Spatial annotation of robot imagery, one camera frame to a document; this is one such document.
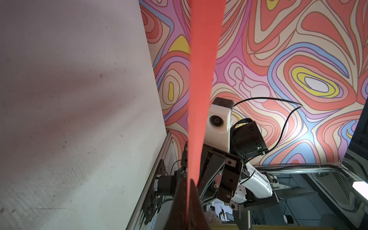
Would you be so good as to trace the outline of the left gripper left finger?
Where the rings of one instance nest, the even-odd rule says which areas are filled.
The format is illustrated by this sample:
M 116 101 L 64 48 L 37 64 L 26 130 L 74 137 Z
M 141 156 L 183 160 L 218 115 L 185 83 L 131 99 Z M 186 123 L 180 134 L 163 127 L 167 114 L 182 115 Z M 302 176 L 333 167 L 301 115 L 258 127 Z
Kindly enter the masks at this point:
M 187 179 L 179 180 L 164 230 L 187 229 Z

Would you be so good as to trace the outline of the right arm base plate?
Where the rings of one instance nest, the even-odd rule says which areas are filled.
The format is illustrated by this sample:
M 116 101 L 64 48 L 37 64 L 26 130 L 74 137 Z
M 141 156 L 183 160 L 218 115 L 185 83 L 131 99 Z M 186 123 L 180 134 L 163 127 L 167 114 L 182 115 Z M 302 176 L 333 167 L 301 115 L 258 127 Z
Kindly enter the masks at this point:
M 144 213 L 145 220 L 148 220 L 157 206 L 157 191 L 155 191 L 155 180 L 158 179 L 166 172 L 166 166 L 164 160 L 161 159 L 156 167 L 156 171 L 153 174 L 149 189 L 143 202 L 142 210 Z

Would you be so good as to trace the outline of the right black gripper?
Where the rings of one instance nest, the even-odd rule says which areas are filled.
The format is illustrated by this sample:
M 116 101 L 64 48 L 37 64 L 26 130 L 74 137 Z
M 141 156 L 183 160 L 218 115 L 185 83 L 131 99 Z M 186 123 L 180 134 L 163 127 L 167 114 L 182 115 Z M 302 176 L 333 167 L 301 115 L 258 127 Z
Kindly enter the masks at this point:
M 197 183 L 201 203 L 208 204 L 215 199 L 230 203 L 242 168 L 243 162 L 238 156 L 204 144 Z

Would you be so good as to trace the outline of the red paper sheet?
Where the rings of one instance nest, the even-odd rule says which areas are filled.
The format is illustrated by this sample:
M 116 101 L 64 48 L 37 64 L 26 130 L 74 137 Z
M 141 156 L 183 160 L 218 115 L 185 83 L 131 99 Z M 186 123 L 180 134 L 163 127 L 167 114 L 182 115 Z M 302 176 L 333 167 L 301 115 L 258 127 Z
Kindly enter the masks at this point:
M 187 192 L 197 186 L 226 1 L 192 1 Z

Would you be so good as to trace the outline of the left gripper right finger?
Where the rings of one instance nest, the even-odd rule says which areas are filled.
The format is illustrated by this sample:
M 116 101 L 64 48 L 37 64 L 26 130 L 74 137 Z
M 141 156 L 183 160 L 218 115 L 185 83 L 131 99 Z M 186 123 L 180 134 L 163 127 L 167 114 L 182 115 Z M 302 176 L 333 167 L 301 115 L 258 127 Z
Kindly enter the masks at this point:
M 187 195 L 187 229 L 188 230 L 210 230 L 210 226 L 205 217 L 196 184 L 193 179 L 189 182 Z

